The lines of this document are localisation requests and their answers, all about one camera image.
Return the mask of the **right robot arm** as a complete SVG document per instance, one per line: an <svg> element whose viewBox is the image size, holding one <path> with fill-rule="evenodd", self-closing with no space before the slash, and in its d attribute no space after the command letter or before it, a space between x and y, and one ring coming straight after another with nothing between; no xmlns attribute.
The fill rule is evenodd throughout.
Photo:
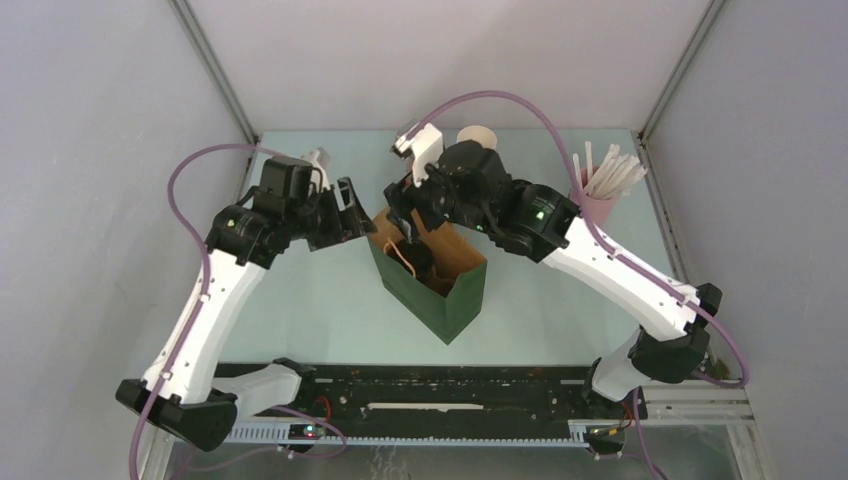
<svg viewBox="0 0 848 480"><path fill-rule="evenodd" d="M409 173L384 191L388 220L408 240L444 223L485 234L504 251L573 276L615 302L638 330L613 353L596 360L581 392L585 411L606 418L632 390L656 380L678 384L705 358L710 335L704 315L685 306L707 296L715 314L720 291L664 278L639 258L630 260L592 228L579 207L558 191L514 179L498 153L475 141L445 147L397 139L393 152L411 158Z"/></svg>

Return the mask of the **green paper bag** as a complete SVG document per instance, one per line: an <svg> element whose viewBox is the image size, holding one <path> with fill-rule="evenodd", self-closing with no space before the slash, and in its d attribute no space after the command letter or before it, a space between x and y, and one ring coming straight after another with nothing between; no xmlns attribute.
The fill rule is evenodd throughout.
<svg viewBox="0 0 848 480"><path fill-rule="evenodd" d="M425 231L417 240L434 256L434 266L422 276L409 273L390 253L406 241L380 211L373 222L377 232L368 236L372 257L383 286L444 344L452 343L480 314L487 275L487 259L449 223Z"/></svg>

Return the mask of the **black cup lid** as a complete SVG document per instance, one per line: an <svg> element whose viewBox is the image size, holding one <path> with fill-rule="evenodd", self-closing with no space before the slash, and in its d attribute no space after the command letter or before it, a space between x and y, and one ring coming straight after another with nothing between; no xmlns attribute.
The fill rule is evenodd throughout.
<svg viewBox="0 0 848 480"><path fill-rule="evenodd" d="M434 266L431 249L423 242L401 241L390 248L393 258L409 273L422 276Z"/></svg>

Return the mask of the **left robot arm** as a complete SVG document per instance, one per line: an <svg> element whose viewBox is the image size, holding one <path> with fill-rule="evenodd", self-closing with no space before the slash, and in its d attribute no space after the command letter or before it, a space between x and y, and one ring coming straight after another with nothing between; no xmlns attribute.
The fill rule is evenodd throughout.
<svg viewBox="0 0 848 480"><path fill-rule="evenodd" d="M327 164L322 148L274 156L259 184L216 215L192 299L144 375L120 383L119 403L204 452L218 448L236 422L274 406L297 417L312 411L316 390L302 380L308 368L295 362L274 360L231 378L215 373L246 300L292 242L317 251L375 232L351 180L332 185Z"/></svg>

